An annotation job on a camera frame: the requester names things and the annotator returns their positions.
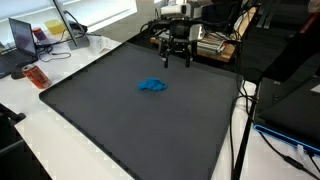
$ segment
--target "table leg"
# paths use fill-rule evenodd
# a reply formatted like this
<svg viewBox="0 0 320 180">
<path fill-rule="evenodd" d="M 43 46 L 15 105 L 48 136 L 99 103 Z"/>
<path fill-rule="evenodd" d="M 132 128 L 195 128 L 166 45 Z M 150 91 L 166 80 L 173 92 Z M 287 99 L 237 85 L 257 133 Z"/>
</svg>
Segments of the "table leg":
<svg viewBox="0 0 320 180">
<path fill-rule="evenodd" d="M 272 7 L 273 0 L 267 0 L 266 4 L 260 9 L 262 11 L 262 16 L 258 22 L 257 28 L 262 28 L 266 18 L 269 15 L 270 9 Z"/>
<path fill-rule="evenodd" d="M 281 0 L 276 0 L 276 2 L 273 5 L 271 5 L 272 8 L 271 8 L 270 15 L 267 17 L 266 22 L 264 23 L 265 29 L 270 28 L 271 20 L 272 20 L 274 14 L 276 13 L 276 9 L 279 7 L 280 3 L 281 3 Z"/>
</svg>

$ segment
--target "monitor screen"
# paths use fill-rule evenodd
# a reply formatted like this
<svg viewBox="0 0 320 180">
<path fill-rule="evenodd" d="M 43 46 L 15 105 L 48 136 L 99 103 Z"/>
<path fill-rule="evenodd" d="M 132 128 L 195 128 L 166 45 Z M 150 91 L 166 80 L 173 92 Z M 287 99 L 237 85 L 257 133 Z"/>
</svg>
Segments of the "monitor screen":
<svg viewBox="0 0 320 180">
<path fill-rule="evenodd" d="M 57 8 L 57 10 L 58 10 L 58 12 L 59 12 L 59 14 L 60 14 L 60 16 L 61 16 L 61 19 L 62 19 L 65 27 L 66 27 L 67 30 L 69 31 L 69 34 L 70 34 L 70 36 L 71 36 L 71 39 L 72 39 L 74 45 L 77 47 L 77 46 L 78 46 L 78 43 L 77 43 L 77 41 L 76 41 L 76 37 L 74 36 L 74 34 L 73 34 L 73 32 L 72 32 L 72 28 L 70 27 L 69 21 L 67 20 L 65 14 L 64 14 L 64 11 L 63 11 L 63 9 L 62 9 L 62 7 L 61 7 L 61 4 L 60 4 L 57 0 L 52 0 L 52 1 L 53 1 L 53 3 L 54 3 L 55 7 Z"/>
<path fill-rule="evenodd" d="M 26 22 L 9 18 L 16 48 L 31 56 L 37 56 L 31 25 Z"/>
<path fill-rule="evenodd" d="M 202 20 L 209 23 L 221 23 L 212 28 L 212 31 L 223 32 L 226 34 L 233 33 L 234 24 L 239 18 L 242 1 L 230 0 L 224 3 L 212 4 L 202 8 Z"/>
</svg>

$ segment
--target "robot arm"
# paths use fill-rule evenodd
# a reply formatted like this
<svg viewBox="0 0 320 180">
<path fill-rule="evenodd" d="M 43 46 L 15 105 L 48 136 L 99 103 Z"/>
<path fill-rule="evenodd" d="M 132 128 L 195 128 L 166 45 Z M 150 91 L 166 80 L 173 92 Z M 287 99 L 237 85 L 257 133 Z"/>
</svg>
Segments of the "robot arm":
<svg viewBox="0 0 320 180">
<path fill-rule="evenodd" d="M 161 8 L 162 17 L 201 18 L 202 7 L 226 2 L 227 0 L 188 0 L 185 4 L 176 4 Z"/>
</svg>

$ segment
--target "office chair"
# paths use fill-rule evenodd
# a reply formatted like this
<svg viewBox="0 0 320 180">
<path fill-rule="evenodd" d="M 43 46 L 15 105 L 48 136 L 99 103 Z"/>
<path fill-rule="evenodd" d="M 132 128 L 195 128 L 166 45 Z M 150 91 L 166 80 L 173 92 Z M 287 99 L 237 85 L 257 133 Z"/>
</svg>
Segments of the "office chair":
<svg viewBox="0 0 320 180">
<path fill-rule="evenodd" d="M 9 108 L 7 108 L 6 106 L 0 103 L 0 127 L 3 129 L 2 133 L 10 132 L 10 129 L 12 129 L 16 123 L 20 122 L 25 117 L 26 116 L 23 113 L 16 114 L 13 111 L 11 111 Z M 21 139 L 5 146 L 5 144 L 8 141 L 10 142 L 10 140 L 1 141 L 2 143 L 0 143 L 0 157 L 4 156 L 6 153 L 12 151 L 13 149 L 19 147 L 24 143 L 23 139 Z"/>
</svg>

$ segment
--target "paper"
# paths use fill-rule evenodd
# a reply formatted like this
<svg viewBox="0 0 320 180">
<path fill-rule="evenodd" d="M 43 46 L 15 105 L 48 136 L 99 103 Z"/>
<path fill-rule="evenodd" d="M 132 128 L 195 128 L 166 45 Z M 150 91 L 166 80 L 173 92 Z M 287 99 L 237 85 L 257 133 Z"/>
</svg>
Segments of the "paper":
<svg viewBox="0 0 320 180">
<path fill-rule="evenodd" d="M 320 93 L 320 84 L 318 86 L 312 88 L 311 91 Z"/>
<path fill-rule="evenodd" d="M 90 46 L 96 54 L 102 53 L 104 50 L 112 49 L 112 41 L 110 38 L 103 36 L 89 36 Z"/>
</svg>

